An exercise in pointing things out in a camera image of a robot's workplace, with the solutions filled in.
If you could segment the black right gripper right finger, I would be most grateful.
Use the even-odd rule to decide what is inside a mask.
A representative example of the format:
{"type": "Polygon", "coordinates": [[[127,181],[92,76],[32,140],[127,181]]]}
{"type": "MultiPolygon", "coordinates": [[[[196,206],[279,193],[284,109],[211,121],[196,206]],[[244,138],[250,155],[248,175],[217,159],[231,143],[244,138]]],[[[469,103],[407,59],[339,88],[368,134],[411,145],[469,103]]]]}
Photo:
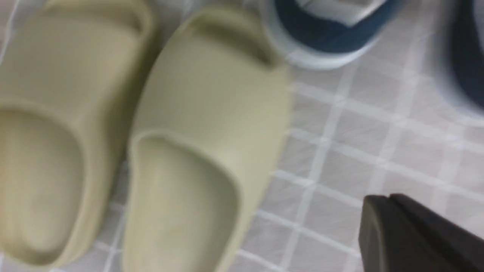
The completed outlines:
{"type": "Polygon", "coordinates": [[[482,272],[484,241],[402,193],[389,199],[401,209],[430,246],[462,272],[482,272]]]}

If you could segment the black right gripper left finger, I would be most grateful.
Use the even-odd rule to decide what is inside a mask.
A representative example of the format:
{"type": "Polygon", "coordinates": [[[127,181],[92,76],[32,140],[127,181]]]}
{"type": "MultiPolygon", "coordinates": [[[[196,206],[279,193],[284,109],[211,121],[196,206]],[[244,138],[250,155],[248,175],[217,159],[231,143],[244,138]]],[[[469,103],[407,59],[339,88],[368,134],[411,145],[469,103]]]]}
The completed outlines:
{"type": "Polygon", "coordinates": [[[365,272],[454,271],[385,196],[364,198],[358,244],[365,272]]]}

